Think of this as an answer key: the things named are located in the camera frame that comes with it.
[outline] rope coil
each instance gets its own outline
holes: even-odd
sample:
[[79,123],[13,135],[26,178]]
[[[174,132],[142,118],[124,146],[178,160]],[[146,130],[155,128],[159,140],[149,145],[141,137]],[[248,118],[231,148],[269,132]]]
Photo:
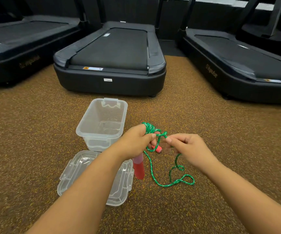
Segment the rope coil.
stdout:
[[[142,122],[142,124],[144,124],[144,125],[146,126],[146,134],[154,133],[154,132],[156,132],[156,131],[158,131],[158,132],[161,133],[161,130],[160,130],[160,129],[156,129],[152,124],[150,124],[150,123],[148,123],[148,122]],[[146,149],[147,149],[149,152],[153,152],[153,151],[155,151],[155,150],[158,148],[158,145],[159,145],[159,143],[160,143],[161,137],[163,136],[164,138],[167,138],[167,132],[165,131],[164,133],[156,134],[156,136],[158,136],[158,141],[157,141],[156,147],[155,147],[154,149],[150,149],[150,148],[148,148],[148,146],[146,147]],[[159,185],[159,186],[161,186],[161,187],[170,187],[170,186],[173,186],[173,185],[178,184],[178,183],[180,183],[180,182],[183,182],[183,183],[185,183],[185,184],[187,184],[187,185],[194,185],[194,184],[195,184],[195,179],[194,179],[191,175],[189,175],[189,174],[185,174],[185,175],[182,176],[181,179],[177,179],[177,180],[175,180],[175,181],[172,182],[171,173],[172,173],[172,170],[173,170],[174,168],[177,168],[177,169],[179,169],[180,171],[184,171],[184,170],[185,170],[184,166],[178,165],[178,164],[177,164],[177,159],[178,159],[178,157],[181,155],[180,153],[179,153],[179,154],[176,156],[176,158],[175,158],[175,162],[174,162],[174,163],[175,163],[175,166],[172,167],[172,168],[170,169],[170,171],[169,171],[169,178],[170,178],[170,184],[169,184],[169,185],[161,185],[161,184],[157,181],[157,179],[154,177],[154,172],[153,172],[153,169],[152,169],[152,161],[151,161],[151,158],[150,158],[150,156],[146,153],[145,150],[144,150],[144,153],[147,155],[147,157],[148,157],[148,159],[149,159],[151,176],[152,176],[152,178],[154,179],[154,181],[157,183],[157,185]],[[184,181],[184,178],[185,178],[185,177],[190,177],[193,182]]]

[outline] left hand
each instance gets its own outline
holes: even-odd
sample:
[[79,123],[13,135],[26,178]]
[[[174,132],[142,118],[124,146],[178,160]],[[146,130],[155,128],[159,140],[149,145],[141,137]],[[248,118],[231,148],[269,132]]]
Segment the left hand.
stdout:
[[123,160],[128,160],[140,155],[151,143],[156,145],[156,134],[145,134],[146,126],[140,124],[130,128],[116,143],[114,143],[116,151],[120,153]]

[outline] clear plastic lid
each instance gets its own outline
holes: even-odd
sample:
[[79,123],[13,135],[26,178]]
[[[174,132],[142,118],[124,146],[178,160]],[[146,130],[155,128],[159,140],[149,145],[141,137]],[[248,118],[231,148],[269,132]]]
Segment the clear plastic lid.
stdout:
[[[60,176],[60,183],[57,187],[57,193],[61,196],[73,182],[82,174],[88,165],[98,156],[98,152],[83,150],[77,153],[73,159],[71,159],[66,166],[64,172]],[[129,191],[132,189],[133,183],[133,162],[132,160],[126,160],[119,168],[108,200],[107,205],[119,206],[127,199]]]
[[116,98],[92,100],[76,133],[81,137],[114,139],[123,133],[127,102]]

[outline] rubber gym floor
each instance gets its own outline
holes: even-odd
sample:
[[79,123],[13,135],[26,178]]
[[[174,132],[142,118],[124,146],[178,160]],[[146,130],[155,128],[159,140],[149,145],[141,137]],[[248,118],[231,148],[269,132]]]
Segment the rubber gym floor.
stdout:
[[[65,90],[48,66],[13,88],[0,88],[0,233],[26,231],[58,198],[68,161],[87,147],[75,129],[94,98],[128,103],[124,131],[147,121],[169,134],[198,133],[226,166],[281,204],[281,106],[224,100],[185,57],[166,56],[156,98]],[[151,153],[154,174],[168,183],[174,154]],[[106,206],[100,233],[246,233],[213,184],[179,159],[194,186],[157,186],[144,157],[119,207]],[[174,171],[173,178],[183,172]]]

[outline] fingernail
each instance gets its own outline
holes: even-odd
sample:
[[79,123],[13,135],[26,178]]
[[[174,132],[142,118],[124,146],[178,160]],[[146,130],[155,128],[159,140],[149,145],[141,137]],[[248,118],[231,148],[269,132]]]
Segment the fingernail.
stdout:
[[171,142],[172,142],[172,139],[171,139],[170,137],[167,137],[167,138],[166,138],[166,142],[167,142],[167,143],[171,143]]

